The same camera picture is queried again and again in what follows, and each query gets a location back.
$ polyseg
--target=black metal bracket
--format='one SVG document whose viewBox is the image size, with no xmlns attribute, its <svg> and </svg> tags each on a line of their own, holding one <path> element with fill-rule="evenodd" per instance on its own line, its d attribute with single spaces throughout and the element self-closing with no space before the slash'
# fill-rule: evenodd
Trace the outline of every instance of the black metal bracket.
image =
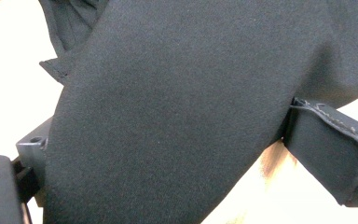
<svg viewBox="0 0 358 224">
<path fill-rule="evenodd" d="M 358 207 L 358 121 L 295 99 L 283 142 L 339 204 Z"/>
</svg>

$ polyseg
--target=white background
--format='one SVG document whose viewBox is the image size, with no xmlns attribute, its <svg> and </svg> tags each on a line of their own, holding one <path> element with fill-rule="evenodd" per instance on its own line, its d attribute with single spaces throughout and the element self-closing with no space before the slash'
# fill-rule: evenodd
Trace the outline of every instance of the white background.
<svg viewBox="0 0 358 224">
<path fill-rule="evenodd" d="M 17 157 L 15 143 L 51 117 L 62 85 L 38 63 L 55 57 L 38 1 L 0 1 L 0 155 Z M 358 101 L 341 109 L 358 120 Z M 206 222 L 358 223 L 358 209 L 340 207 L 301 166 L 287 166 L 268 197 L 253 167 L 230 194 L 223 213 Z M 30 202 L 34 223 L 42 209 Z"/>
</svg>

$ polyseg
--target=white surface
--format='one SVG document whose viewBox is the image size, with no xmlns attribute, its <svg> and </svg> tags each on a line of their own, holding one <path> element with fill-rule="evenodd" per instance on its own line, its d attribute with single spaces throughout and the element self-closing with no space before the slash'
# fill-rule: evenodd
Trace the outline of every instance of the white surface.
<svg viewBox="0 0 358 224">
<path fill-rule="evenodd" d="M 54 57 L 38 2 L 1 0 L 0 155 L 16 158 L 15 143 L 53 115 L 62 86 L 38 63 Z M 341 111 L 358 119 L 358 101 Z M 337 206 L 301 167 L 283 169 L 285 175 L 278 178 L 268 198 L 261 190 L 258 172 L 256 166 L 248 172 L 231 196 L 234 200 L 225 208 L 225 215 L 214 217 L 212 223 L 226 223 L 239 211 L 246 215 L 247 223 L 304 223 L 303 217 L 308 218 L 306 223 L 358 223 L 358 209 Z M 30 209 L 34 223 L 41 223 L 42 210 L 34 202 Z"/>
</svg>

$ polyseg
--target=black cloth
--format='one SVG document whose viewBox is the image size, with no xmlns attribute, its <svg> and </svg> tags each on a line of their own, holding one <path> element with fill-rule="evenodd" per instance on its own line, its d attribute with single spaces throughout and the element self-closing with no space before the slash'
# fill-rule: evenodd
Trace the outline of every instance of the black cloth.
<svg viewBox="0 0 358 224">
<path fill-rule="evenodd" d="M 46 223 L 197 223 L 295 96 L 358 98 L 358 1 L 41 0 L 65 85 Z"/>
</svg>

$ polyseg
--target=bolt hole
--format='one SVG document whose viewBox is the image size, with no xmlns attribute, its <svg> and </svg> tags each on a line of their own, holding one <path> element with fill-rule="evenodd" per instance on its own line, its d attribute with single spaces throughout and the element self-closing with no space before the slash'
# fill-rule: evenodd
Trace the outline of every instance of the bolt hole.
<svg viewBox="0 0 358 224">
<path fill-rule="evenodd" d="M 41 140 L 42 140 L 42 137 L 35 137 L 30 140 L 30 143 L 37 143 L 37 142 L 40 142 Z"/>
</svg>

